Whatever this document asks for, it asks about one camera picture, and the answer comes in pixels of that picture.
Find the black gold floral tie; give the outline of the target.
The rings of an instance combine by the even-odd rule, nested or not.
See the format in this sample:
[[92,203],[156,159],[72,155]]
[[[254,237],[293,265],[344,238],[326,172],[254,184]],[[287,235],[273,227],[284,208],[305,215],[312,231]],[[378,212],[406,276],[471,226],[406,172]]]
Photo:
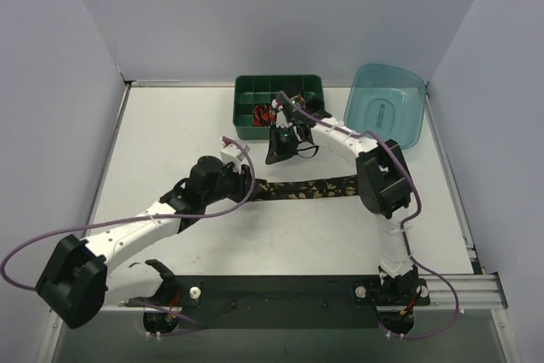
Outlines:
[[309,200],[359,195],[356,175],[297,182],[258,179],[257,185],[259,191],[254,194],[252,201]]

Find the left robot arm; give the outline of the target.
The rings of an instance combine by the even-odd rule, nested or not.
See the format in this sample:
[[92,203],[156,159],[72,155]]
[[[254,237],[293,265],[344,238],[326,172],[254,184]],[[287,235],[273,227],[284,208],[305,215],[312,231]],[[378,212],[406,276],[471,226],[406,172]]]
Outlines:
[[156,242],[177,235],[202,218],[207,207],[229,199],[240,207],[256,187],[255,169],[238,155],[203,156],[139,216],[115,228],[78,239],[68,235],[54,248],[37,280],[37,295],[71,329],[94,318],[113,291],[108,275]]

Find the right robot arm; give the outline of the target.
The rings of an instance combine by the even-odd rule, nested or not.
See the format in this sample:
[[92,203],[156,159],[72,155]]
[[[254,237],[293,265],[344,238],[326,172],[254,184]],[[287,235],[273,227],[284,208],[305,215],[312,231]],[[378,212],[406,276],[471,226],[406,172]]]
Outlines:
[[379,275],[383,290],[406,295],[417,287],[418,272],[404,222],[394,213],[410,206],[413,183],[405,159],[393,140],[379,142],[343,125],[323,112],[318,119],[288,107],[276,108],[269,126],[269,151],[265,163],[283,162],[309,143],[327,149],[356,168],[359,197],[365,208],[376,215],[380,236]]

